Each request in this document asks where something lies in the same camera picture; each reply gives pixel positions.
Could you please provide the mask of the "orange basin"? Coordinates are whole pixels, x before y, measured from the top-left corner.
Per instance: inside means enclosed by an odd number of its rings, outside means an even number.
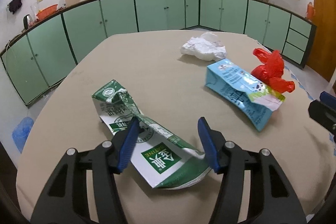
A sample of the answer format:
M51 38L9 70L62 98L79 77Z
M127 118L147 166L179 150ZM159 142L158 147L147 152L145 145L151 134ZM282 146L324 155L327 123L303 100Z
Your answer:
M43 10L40 10L37 13L37 19L39 21L44 20L46 18L48 18L49 16L51 16L52 14L54 14L58 9L58 4L55 5L51 5Z

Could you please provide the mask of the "red plastic bag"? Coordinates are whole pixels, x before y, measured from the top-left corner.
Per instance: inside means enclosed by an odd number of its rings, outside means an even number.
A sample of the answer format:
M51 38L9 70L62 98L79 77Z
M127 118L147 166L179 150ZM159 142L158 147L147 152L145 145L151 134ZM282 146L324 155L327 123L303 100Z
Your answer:
M284 60L278 50L272 53L262 48L255 48L253 55L262 63L252 70L251 75L267 84L273 90L291 93L295 90L295 83L282 78L284 74Z

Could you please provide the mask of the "blue plastic bag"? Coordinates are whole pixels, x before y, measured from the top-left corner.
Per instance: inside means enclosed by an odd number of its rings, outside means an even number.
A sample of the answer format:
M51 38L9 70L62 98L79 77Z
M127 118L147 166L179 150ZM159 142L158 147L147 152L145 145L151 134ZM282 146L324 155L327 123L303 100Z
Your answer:
M29 133L34 125L30 117L23 118L12 132L13 141L20 153L22 153Z

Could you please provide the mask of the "steel kettle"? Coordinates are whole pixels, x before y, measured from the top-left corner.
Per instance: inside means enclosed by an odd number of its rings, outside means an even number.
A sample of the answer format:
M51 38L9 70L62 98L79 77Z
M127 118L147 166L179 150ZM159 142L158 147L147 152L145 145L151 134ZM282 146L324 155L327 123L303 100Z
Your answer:
M23 26L25 30L28 30L33 24L34 20L30 14L27 14L23 17Z

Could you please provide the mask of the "brown wooden door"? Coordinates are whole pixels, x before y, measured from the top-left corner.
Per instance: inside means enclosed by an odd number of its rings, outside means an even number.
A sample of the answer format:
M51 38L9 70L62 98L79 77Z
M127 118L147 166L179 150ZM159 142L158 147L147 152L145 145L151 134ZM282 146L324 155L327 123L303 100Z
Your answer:
M335 0L314 0L317 27L307 65L325 80L335 71Z

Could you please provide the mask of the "green white milk carton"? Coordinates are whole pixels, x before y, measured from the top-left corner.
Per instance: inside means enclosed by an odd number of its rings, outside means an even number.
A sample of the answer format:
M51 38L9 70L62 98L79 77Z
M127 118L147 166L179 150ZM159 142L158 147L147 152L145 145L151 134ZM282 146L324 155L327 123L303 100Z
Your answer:
M138 118L141 132L130 161L152 188L187 188L209 173L205 153L143 114L116 80L96 91L92 100L112 134L126 129L133 117Z

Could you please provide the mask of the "white crumpled paper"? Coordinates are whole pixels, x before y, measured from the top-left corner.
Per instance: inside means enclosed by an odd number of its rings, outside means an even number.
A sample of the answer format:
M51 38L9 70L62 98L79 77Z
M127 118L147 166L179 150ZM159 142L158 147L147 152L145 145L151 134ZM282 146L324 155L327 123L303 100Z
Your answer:
M182 55L194 56L203 61L220 61L226 58L227 51L219 37L212 32L205 32L199 37L192 37L180 47Z

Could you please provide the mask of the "green lower kitchen cabinets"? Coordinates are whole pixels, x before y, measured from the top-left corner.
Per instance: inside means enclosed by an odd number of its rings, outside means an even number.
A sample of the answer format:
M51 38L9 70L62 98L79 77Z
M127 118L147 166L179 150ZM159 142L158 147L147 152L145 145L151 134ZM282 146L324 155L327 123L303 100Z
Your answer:
M1 64L28 106L112 35L196 27L248 35L299 68L307 63L317 29L258 0L88 0L55 12L8 42Z

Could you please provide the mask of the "dark towel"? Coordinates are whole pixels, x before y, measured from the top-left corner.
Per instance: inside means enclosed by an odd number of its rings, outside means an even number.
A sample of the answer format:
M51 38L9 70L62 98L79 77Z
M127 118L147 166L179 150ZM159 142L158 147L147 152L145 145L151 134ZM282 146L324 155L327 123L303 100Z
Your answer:
M22 6L22 0L12 0L8 4L9 12L15 14Z

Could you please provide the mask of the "orange thermos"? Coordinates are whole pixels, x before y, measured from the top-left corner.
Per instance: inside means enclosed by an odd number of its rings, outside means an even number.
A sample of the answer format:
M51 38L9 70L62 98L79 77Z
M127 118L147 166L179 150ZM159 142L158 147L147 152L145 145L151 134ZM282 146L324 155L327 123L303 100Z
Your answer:
M311 2L307 4L306 16L305 18L309 21L312 21L315 16L315 8Z

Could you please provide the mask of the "light blue milk carton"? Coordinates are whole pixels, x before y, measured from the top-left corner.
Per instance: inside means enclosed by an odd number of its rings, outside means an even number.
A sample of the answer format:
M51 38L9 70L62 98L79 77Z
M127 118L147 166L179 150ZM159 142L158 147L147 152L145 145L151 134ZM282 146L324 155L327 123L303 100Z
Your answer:
M207 66L206 87L237 106L262 131L285 96L228 59Z

